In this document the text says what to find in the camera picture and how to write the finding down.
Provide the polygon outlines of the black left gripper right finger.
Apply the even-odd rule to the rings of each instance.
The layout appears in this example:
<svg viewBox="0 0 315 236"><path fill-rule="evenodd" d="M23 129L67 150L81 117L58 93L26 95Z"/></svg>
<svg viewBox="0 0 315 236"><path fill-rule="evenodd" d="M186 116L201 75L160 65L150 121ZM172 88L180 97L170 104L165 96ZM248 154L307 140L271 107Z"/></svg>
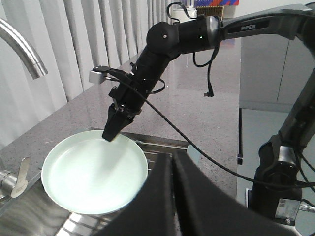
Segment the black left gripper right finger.
<svg viewBox="0 0 315 236"><path fill-rule="evenodd" d="M173 157L175 203L184 236L294 236L296 232L236 202L185 151Z"/></svg>

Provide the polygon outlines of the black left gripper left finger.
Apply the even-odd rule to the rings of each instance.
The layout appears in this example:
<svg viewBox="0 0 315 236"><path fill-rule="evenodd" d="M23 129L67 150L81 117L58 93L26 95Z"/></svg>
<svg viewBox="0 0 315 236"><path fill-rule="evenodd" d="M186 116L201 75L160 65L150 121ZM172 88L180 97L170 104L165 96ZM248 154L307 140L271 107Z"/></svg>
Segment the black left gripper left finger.
<svg viewBox="0 0 315 236"><path fill-rule="evenodd" d="M97 236L174 236L172 155L160 153L136 197Z"/></svg>

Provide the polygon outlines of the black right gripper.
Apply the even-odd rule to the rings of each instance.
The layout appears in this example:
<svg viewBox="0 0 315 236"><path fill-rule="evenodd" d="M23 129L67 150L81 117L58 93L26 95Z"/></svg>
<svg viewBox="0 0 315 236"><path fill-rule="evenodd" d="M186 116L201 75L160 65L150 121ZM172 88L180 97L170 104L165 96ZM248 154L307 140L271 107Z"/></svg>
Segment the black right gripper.
<svg viewBox="0 0 315 236"><path fill-rule="evenodd" d="M112 73L119 85L110 90L113 103L108 109L108 118L102 137L112 141L134 118L141 113L142 106L149 95L160 92L154 90L160 80L159 74Z"/></svg>

